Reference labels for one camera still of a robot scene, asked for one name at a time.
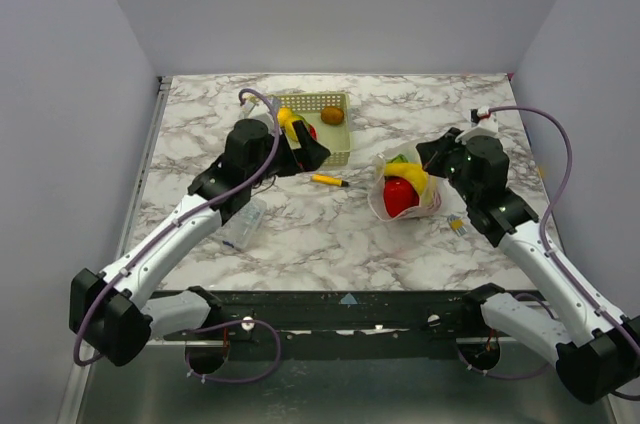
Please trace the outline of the yellow green mango toy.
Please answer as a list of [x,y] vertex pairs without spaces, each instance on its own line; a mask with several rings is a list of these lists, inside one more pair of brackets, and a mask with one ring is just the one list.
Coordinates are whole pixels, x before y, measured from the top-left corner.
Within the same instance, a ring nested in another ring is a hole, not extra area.
[[281,129],[285,131],[286,136],[298,142],[298,136],[294,128],[294,124],[297,122],[302,123],[306,129],[309,129],[308,122],[299,114],[296,114],[288,107],[281,107],[277,114],[278,123]]

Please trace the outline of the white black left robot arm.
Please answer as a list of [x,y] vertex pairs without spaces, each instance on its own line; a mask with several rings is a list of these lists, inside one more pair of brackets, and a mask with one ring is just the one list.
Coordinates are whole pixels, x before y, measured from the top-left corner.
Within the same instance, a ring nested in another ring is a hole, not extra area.
[[115,366],[131,362],[154,334],[191,330],[214,337],[222,316],[202,289],[169,300],[153,293],[204,238],[222,228],[251,199],[252,187],[272,177],[318,170],[329,150],[302,122],[292,148],[278,128],[257,119],[236,122],[223,153],[188,186],[170,215],[133,250],[99,272],[83,269],[70,285],[69,327]]

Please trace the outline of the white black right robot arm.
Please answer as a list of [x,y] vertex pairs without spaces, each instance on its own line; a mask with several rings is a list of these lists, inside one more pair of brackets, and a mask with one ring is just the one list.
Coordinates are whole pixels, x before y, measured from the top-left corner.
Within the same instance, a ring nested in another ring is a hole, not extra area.
[[552,365],[564,387],[593,404],[639,376],[639,320],[602,296],[552,239],[529,204],[507,185],[509,158],[496,137],[461,139],[449,129],[416,146],[426,171],[449,182],[472,226],[511,259],[557,313],[542,315],[494,289],[464,306],[460,323],[480,336],[493,328]]

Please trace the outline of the yellow banana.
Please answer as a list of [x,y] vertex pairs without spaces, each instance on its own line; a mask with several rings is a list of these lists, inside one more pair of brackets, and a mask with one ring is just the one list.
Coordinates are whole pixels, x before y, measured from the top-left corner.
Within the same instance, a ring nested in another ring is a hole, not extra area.
[[428,174],[420,164],[416,163],[387,163],[384,167],[383,175],[385,177],[397,177],[406,180],[419,196],[424,193],[429,183]]

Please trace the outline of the clear zip top bag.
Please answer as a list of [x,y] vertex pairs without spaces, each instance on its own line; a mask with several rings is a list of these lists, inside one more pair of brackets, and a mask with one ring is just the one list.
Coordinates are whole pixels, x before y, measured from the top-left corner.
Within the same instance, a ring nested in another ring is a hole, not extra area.
[[441,207],[439,181],[425,171],[417,144],[409,141],[373,158],[367,199],[381,221],[428,217]]

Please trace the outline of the red tomato toy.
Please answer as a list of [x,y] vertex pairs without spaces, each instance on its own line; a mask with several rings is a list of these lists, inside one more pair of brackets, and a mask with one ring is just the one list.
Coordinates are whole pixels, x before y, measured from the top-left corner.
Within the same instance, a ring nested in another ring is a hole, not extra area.
[[395,218],[412,207],[419,205],[420,197],[404,179],[390,177],[385,180],[383,202],[390,218]]

